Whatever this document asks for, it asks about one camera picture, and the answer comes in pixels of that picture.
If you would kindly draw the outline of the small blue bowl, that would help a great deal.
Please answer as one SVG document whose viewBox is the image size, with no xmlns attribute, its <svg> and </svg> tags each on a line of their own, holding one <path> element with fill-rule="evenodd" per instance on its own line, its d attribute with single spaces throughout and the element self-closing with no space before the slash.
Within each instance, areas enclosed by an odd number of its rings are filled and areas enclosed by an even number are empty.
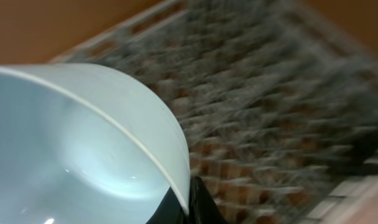
<svg viewBox="0 0 378 224">
<path fill-rule="evenodd" d="M 132 76 L 0 66 L 0 223 L 176 223 L 189 168 L 176 117 Z"/>
</svg>

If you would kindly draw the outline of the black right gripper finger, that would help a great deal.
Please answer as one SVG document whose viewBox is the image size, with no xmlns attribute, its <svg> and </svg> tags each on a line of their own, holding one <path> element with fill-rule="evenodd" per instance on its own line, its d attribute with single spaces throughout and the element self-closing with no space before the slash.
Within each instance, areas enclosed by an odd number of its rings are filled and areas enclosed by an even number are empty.
<svg viewBox="0 0 378 224">
<path fill-rule="evenodd" d="M 203 180 L 190 181 L 189 214 L 183 212 L 172 189 L 169 189 L 147 224 L 228 224 Z"/>
</svg>

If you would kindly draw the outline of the grey dishwasher rack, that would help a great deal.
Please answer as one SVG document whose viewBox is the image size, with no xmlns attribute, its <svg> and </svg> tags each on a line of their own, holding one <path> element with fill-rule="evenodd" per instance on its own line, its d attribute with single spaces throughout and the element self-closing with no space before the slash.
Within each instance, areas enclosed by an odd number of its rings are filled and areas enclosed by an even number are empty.
<svg viewBox="0 0 378 224">
<path fill-rule="evenodd" d="M 378 223 L 378 72 L 293 2 L 162 1 L 58 55 L 132 75 L 228 223 Z"/>
</svg>

